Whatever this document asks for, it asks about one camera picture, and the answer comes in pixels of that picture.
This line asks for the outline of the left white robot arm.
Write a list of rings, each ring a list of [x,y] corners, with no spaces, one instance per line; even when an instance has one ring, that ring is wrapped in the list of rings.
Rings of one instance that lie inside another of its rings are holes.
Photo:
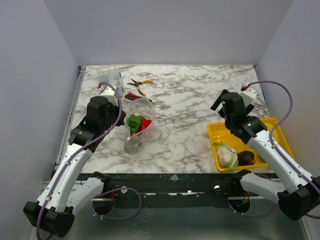
[[[124,124],[125,116],[120,97],[115,102],[105,96],[89,100],[86,115],[71,131],[63,160],[50,183],[36,201],[26,202],[23,208],[26,218],[36,228],[38,239],[40,231],[63,238],[78,210],[96,195],[104,198],[110,194],[109,177],[103,173],[94,173],[78,191],[71,190],[98,145],[114,127]]]

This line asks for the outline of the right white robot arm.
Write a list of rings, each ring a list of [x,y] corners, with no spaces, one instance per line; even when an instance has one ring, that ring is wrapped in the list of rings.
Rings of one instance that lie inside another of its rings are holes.
[[[245,104],[245,93],[224,89],[211,106],[224,118],[229,132],[248,145],[272,168],[281,180],[279,183],[264,179],[248,170],[239,172],[230,183],[230,191],[241,196],[245,192],[260,195],[277,204],[291,220],[297,221],[320,204],[320,178],[301,167],[273,138],[272,132],[255,116],[254,106]]]

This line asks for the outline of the dark maroon toy beet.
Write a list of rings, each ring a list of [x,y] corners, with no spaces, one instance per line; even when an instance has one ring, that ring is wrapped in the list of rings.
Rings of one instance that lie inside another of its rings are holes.
[[[237,154],[238,164],[242,166],[250,166],[255,164],[255,155],[253,152],[245,150]]]

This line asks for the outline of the green toy pepper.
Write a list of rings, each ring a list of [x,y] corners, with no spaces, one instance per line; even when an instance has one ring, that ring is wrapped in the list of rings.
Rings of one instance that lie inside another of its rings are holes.
[[[129,126],[129,130],[131,133],[138,132],[142,119],[145,119],[145,117],[142,115],[131,114],[129,116],[129,118],[126,120],[126,124]]]

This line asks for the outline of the clear zip top bag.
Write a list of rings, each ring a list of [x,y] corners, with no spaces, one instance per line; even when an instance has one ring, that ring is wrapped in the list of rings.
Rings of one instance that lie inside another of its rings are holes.
[[[124,150],[133,154],[142,150],[150,140],[156,110],[146,97],[129,102],[123,110],[126,113]]]

